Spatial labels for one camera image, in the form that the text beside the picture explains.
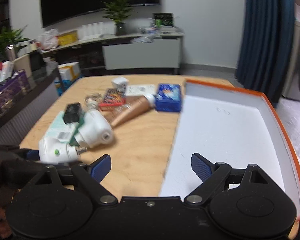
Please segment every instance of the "wooden table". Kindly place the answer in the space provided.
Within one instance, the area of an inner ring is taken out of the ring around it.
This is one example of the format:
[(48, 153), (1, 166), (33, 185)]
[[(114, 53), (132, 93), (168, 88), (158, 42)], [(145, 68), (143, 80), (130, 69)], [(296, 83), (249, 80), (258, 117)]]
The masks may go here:
[[(103, 94), (117, 76), (86, 77), (71, 86), (39, 119), (22, 141), (20, 147), (37, 149), (38, 142), (67, 104), (80, 102), (92, 93)], [(185, 78), (232, 86), (229, 81), (207, 77), (178, 75), (126, 75), (129, 84), (170, 83), (183, 85)], [(115, 140), (110, 145), (97, 146), (81, 155), (81, 160), (92, 163), (103, 154), (112, 159), (111, 172), (101, 184), (115, 195), (157, 196), (170, 155), (178, 113), (149, 111), (114, 130)]]

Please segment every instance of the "white wall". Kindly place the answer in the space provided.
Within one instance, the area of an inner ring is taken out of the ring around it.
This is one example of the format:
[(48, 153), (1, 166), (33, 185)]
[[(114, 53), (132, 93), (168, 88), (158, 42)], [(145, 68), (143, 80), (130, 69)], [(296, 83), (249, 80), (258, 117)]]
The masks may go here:
[[(148, 25), (153, 12), (171, 12), (175, 25), (185, 33), (183, 62), (235, 68), (239, 57), (245, 0), (162, 0), (162, 6), (137, 7), (126, 21), (129, 32)], [(14, 29), (28, 24), (24, 36), (35, 39), (44, 31), (40, 0), (9, 0), (10, 21)], [(109, 33), (114, 32), (112, 22), (102, 13), (74, 17), (54, 24), (60, 32), (78, 28), (83, 24), (105, 21)]]
[(184, 33), (185, 63), (235, 68), (246, 0), (162, 0)]
[(42, 33), (40, 0), (9, 0), (10, 25), (13, 29), (23, 28), (23, 36), (36, 39)]

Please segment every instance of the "black charger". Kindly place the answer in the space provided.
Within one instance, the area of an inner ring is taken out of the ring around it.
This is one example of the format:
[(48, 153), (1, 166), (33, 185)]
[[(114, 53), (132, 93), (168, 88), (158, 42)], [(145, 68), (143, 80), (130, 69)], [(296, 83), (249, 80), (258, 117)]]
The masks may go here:
[(65, 123), (79, 122), (82, 113), (80, 103), (74, 103), (67, 105), (65, 114), (63, 115), (63, 121)]

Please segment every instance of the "green plant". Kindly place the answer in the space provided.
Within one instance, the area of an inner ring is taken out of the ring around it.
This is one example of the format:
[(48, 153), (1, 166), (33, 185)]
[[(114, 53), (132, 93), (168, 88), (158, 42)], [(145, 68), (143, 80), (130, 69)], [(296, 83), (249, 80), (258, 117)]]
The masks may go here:
[(19, 50), (26, 46), (17, 46), (19, 42), (29, 41), (30, 39), (22, 38), (22, 32), (26, 28), (23, 27), (18, 30), (7, 30), (5, 27), (2, 28), (0, 33), (0, 60), (6, 60), (7, 56), (5, 53), (5, 48), (8, 45), (15, 45), (15, 52), (18, 54)]
[(131, 16), (132, 7), (129, 5), (131, 0), (113, 0), (112, 2), (103, 2), (106, 7), (103, 8), (104, 18), (113, 20), (116, 24), (122, 23)]

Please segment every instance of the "white box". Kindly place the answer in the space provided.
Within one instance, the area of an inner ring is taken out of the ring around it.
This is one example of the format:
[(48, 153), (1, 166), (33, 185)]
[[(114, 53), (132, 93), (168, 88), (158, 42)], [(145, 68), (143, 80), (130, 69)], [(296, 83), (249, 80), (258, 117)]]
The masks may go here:
[(124, 93), (126, 97), (126, 102), (130, 103), (131, 101), (144, 96), (146, 94), (156, 95), (156, 86), (153, 84), (149, 85), (130, 85), (127, 86), (126, 91)]
[(185, 198), (202, 181), (191, 169), (199, 153), (232, 168), (260, 166), (292, 199), (300, 219), (300, 164), (263, 93), (189, 80), (159, 196)]
[(111, 82), (114, 88), (119, 88), (119, 89), (126, 89), (126, 87), (129, 84), (129, 80), (124, 77), (114, 78)]

